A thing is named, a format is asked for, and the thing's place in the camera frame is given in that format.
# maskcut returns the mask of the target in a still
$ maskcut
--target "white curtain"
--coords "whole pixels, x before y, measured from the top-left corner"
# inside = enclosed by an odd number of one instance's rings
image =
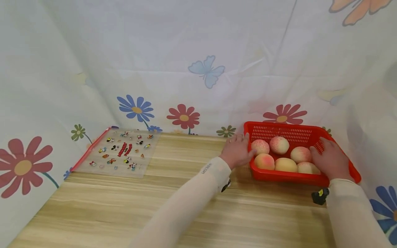
[[[18,153],[15,139],[25,151],[0,164],[1,217],[13,222],[0,246],[106,127],[224,137],[245,121],[328,130],[397,244],[396,10],[387,0],[0,0],[0,159]],[[36,136],[37,151],[52,147],[46,168],[28,156]]]

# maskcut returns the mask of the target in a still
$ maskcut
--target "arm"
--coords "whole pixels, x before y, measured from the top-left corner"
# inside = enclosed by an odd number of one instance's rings
[[[372,206],[349,173],[349,159],[337,144],[321,138],[320,155],[310,147],[314,164],[330,179],[327,208],[338,248],[391,248],[372,214]]]
[[[327,208],[338,248],[391,248],[372,214],[367,196],[354,182],[331,180]]]
[[[248,135],[227,139],[222,154],[213,158],[155,213],[135,237],[131,248],[172,248],[215,194],[229,182],[233,168],[247,164]]]

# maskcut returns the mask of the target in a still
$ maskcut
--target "orange butterfly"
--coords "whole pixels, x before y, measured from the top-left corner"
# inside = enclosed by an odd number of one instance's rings
[[[353,5],[353,11],[343,20],[342,25],[354,25],[356,22],[360,21],[367,12],[370,15],[375,14],[378,10],[385,8],[392,0],[332,0],[332,5],[330,7],[330,13],[337,13],[351,3],[356,2]]]

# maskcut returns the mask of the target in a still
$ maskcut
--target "green flower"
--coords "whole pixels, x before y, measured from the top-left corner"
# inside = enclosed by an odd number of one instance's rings
[[[332,137],[332,134],[331,134],[331,129],[326,129],[325,127],[323,127],[323,129],[325,130],[325,131],[327,131],[327,133]]]
[[[222,136],[227,138],[227,137],[232,137],[234,132],[236,131],[236,128],[232,128],[231,125],[229,125],[227,128],[221,127],[222,130],[218,130],[216,133],[218,136]]]
[[[73,133],[72,140],[78,141],[79,138],[84,138],[85,128],[83,128],[80,124],[75,125],[75,128],[76,128],[76,130],[70,131],[71,133]]]

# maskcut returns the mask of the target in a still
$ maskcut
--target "sleeve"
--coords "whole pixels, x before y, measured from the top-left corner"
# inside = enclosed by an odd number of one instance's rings
[[[220,157],[209,161],[155,213],[131,248],[173,248],[214,195],[229,182],[231,170]]]
[[[331,180],[327,208],[338,248],[391,248],[372,213],[367,196],[354,182]]]

